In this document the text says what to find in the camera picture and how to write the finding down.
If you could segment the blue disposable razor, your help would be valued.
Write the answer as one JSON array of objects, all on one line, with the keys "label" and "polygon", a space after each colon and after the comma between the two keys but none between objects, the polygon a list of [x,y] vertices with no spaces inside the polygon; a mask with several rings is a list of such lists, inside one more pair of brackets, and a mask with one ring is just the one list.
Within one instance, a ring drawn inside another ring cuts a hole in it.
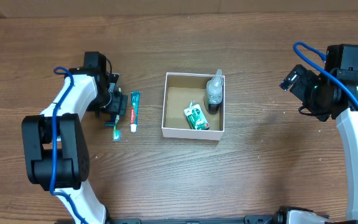
[{"label": "blue disposable razor", "polygon": [[112,122],[112,121],[106,121],[104,123],[104,126],[105,127],[115,127],[116,126],[116,123],[115,122]]}]

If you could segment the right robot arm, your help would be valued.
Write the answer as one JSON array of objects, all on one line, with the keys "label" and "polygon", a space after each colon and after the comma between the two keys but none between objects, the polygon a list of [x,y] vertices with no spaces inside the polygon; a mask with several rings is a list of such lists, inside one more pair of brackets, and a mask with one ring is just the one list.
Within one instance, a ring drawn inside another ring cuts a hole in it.
[{"label": "right robot arm", "polygon": [[280,88],[293,93],[309,116],[336,122],[344,149],[348,203],[346,222],[358,223],[358,70],[332,67],[316,75],[298,64]]}]

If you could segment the green white soap packet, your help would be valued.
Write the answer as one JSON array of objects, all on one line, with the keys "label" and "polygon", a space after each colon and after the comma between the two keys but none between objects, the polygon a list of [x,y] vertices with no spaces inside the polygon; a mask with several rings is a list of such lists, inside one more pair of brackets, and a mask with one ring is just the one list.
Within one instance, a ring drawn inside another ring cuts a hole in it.
[{"label": "green white soap packet", "polygon": [[184,115],[191,129],[208,130],[210,128],[201,106],[195,101],[192,101],[189,107],[184,109]]}]

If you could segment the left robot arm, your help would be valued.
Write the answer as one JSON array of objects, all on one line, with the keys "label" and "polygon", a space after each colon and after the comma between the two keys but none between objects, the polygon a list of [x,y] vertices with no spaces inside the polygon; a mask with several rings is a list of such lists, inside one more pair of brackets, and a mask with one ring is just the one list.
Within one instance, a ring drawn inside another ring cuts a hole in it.
[{"label": "left robot arm", "polygon": [[40,114],[22,121],[28,179],[57,197],[75,223],[112,223],[88,180],[90,155],[81,120],[87,111],[108,114],[104,125],[116,138],[128,97],[117,87],[119,74],[106,65],[56,67],[54,73],[64,76],[59,94]]}]

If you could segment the clear bottle dark liquid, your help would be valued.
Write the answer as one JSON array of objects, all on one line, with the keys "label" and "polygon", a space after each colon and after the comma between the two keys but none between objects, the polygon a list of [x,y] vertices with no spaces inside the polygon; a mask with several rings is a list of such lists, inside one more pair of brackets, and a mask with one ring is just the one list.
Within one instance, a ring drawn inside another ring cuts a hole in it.
[{"label": "clear bottle dark liquid", "polygon": [[223,71],[218,69],[212,79],[206,83],[204,105],[209,114],[216,114],[223,100]]}]

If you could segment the green white toothbrush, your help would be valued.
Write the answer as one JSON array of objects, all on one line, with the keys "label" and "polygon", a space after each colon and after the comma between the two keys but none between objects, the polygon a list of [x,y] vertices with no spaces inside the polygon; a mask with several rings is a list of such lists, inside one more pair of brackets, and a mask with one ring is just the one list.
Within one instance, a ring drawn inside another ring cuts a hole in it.
[{"label": "green white toothbrush", "polygon": [[121,131],[117,129],[117,124],[119,122],[120,117],[119,115],[111,115],[111,119],[114,120],[112,140],[114,142],[118,142],[121,140]]}]

